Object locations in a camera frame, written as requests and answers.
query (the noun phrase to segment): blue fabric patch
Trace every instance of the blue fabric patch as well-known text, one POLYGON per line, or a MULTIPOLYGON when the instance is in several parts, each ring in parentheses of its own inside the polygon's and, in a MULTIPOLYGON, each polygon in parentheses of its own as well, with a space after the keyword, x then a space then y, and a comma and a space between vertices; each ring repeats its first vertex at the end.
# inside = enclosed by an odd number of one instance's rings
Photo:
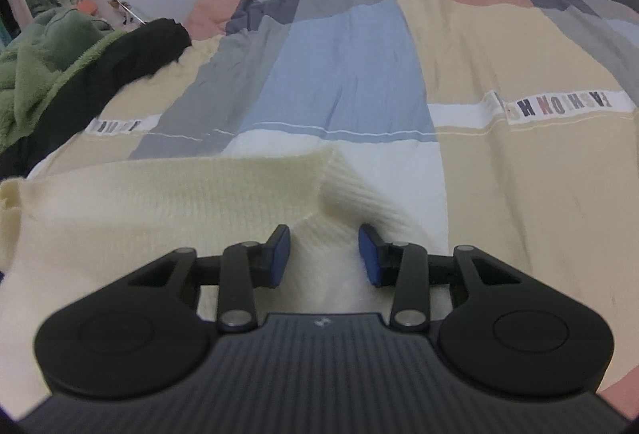
POLYGON ((421 67, 395 0, 292 23, 240 132, 434 142, 421 67))
POLYGON ((606 20, 606 22, 635 47, 639 47, 639 26, 624 20, 606 20))

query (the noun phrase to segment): beige fabric patch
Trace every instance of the beige fabric patch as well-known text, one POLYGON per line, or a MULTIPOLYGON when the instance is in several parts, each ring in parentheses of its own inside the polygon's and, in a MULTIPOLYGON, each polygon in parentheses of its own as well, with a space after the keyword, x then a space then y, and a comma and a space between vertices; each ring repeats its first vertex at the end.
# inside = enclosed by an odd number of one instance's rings
POLYGON ((538 93, 620 90, 612 74, 537 8, 476 7, 453 0, 397 0, 430 104, 478 103, 538 93))
POLYGON ((488 251, 600 313, 603 387, 639 364, 639 184, 631 116, 438 136, 449 244, 488 251))
MULTIPOLYGON (((155 75, 126 85, 106 105, 101 120, 134 121, 161 115, 197 77, 200 66, 217 52, 221 36, 193 42, 180 59, 161 68, 155 75)), ((140 144, 145 131, 129 134, 96 135, 81 133, 71 138, 38 168, 30 180, 81 167, 124 161, 140 144)))

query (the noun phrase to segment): black cloth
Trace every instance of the black cloth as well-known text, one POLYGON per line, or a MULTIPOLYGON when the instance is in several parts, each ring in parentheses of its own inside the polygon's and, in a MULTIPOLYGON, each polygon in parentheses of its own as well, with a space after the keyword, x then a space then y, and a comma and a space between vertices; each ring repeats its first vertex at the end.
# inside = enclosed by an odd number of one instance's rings
POLYGON ((190 45, 186 29, 167 19, 154 20, 111 43, 60 88, 31 135, 0 154, 0 180, 27 176, 39 161, 84 130, 120 88, 179 59, 190 45))
POLYGON ((14 38, 20 34, 20 25, 18 25, 18 22, 15 20, 14 11, 11 9, 9 0, 0 0, 0 14, 2 14, 4 28, 9 35, 14 38))

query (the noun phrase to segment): blue trigger pad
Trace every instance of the blue trigger pad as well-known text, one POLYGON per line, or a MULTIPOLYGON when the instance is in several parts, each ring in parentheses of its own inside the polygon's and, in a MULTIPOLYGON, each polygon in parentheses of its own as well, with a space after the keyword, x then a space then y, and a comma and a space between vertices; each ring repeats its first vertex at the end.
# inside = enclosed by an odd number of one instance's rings
POLYGON ((271 264, 272 287, 277 287, 282 282, 284 269, 291 254, 291 230, 286 227, 280 235, 273 249, 273 264, 271 264))
POLYGON ((366 233, 364 227, 360 227, 358 237, 360 255, 362 256, 363 264, 366 267, 368 280, 371 281, 371 284, 374 286, 381 286, 381 269, 379 268, 377 247, 366 233))

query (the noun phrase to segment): green fleece blanket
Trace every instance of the green fleece blanket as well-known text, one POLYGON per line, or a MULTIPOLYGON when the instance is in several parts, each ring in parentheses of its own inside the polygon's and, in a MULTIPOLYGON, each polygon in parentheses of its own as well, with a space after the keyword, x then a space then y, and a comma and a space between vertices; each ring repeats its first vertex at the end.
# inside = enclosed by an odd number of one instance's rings
POLYGON ((121 34, 76 9, 53 9, 35 18, 0 54, 0 152, 33 131, 61 79, 121 34), (89 49, 92 53, 75 65, 89 49))

